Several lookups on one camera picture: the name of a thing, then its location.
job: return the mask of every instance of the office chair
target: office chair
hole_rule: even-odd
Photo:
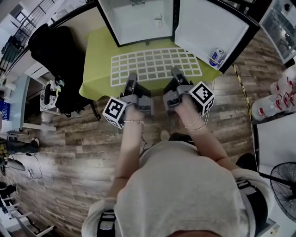
[[[64,81],[55,106],[67,117],[71,112],[83,110],[91,105],[97,118],[93,101],[79,94],[82,85],[85,54],[75,45],[71,31],[66,26],[50,29],[47,24],[40,26],[28,42],[31,56],[46,67],[55,81]]]

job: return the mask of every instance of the white cabinet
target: white cabinet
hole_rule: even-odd
[[[220,0],[96,0],[118,47],[170,38],[210,65],[216,48],[224,54],[215,68],[225,72],[259,30],[258,23]]]

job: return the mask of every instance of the black strap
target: black strap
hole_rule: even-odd
[[[115,220],[114,210],[104,211],[98,223],[97,237],[115,237]]]
[[[257,236],[263,229],[267,221],[268,208],[266,200],[259,189],[251,185],[248,180],[237,181],[237,187],[240,190],[249,188],[248,192],[244,192],[251,204],[255,222],[256,222],[256,231],[255,236]]]

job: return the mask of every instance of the wooden floor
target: wooden floor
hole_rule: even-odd
[[[235,62],[252,103],[269,94],[269,85],[277,80],[284,69],[266,35],[260,31]],[[235,162],[244,153],[253,153],[250,120],[241,86],[229,68],[225,75],[215,80],[215,104],[210,111],[207,126],[223,144]],[[96,102],[101,112],[106,100]],[[144,138],[148,145],[160,141],[165,129],[185,132],[177,117],[168,118],[161,97],[154,98],[155,119],[147,121]],[[33,211],[34,220],[45,225],[55,225],[61,236],[80,236],[82,223],[89,206],[101,199],[111,185],[118,157],[122,131],[102,119],[96,121],[90,107],[72,118],[42,113],[30,122],[54,125],[56,132],[29,130],[30,137],[39,137],[43,177],[28,181],[26,172],[7,170],[10,183],[16,183],[14,194],[24,212]],[[40,175],[34,157],[15,155],[26,168]]]

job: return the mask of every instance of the open fridge door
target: open fridge door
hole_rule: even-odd
[[[260,29],[258,23],[220,0],[180,0],[179,6],[175,44],[223,73]],[[221,54],[213,59],[215,52]]]

